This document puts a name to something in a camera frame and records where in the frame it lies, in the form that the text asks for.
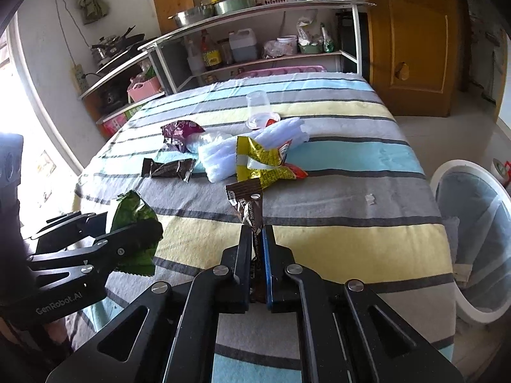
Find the person's left hand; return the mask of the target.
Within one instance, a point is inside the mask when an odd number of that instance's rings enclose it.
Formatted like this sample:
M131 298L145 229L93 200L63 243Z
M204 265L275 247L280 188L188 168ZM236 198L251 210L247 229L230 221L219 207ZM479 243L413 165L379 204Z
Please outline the person's left hand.
M52 342L57 346L73 349L66 327L66 320L64 318L44 324L43 328L50 337L50 340L52 340Z

